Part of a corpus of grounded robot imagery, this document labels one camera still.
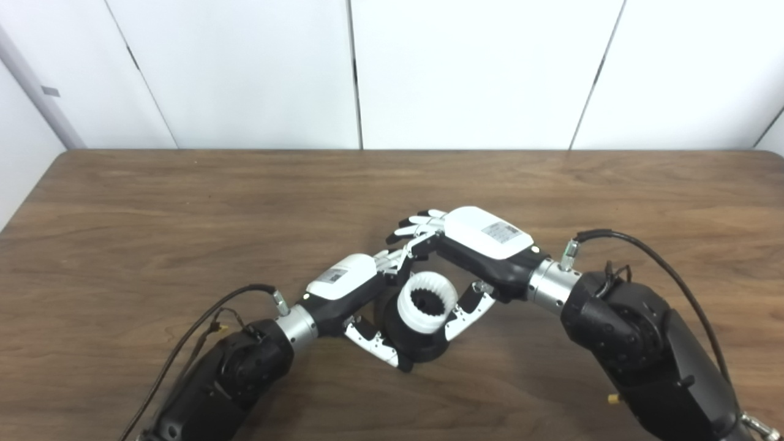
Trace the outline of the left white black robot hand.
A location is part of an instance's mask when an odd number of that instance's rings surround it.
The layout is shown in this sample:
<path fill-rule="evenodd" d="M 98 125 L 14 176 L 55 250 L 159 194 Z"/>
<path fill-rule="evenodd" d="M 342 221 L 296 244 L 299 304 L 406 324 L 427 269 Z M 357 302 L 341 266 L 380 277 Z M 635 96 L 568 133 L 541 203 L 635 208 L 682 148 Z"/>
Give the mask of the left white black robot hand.
<path fill-rule="evenodd" d="M 358 314 L 389 288 L 408 282 L 412 264 L 413 258 L 403 249 L 384 249 L 373 256 L 351 254 L 310 282 L 297 308 L 305 313 L 315 338 L 345 337 L 392 368 L 409 373 L 413 362 L 401 355 L 383 330 Z"/>

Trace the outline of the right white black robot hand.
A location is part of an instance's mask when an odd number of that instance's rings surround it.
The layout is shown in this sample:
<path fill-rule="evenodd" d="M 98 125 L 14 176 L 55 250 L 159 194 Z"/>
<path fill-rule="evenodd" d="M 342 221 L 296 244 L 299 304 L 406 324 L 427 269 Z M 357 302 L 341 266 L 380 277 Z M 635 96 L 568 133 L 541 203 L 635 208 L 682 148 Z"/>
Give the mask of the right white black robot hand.
<path fill-rule="evenodd" d="M 448 341 L 478 321 L 492 302 L 527 301 L 535 270 L 549 258 L 535 249 L 531 235 L 476 206 L 420 211 L 400 221 L 385 241 L 404 239 L 410 259 L 435 253 L 492 287 L 488 294 L 479 293 L 473 310 L 461 306 L 454 313 L 445 326 Z"/>

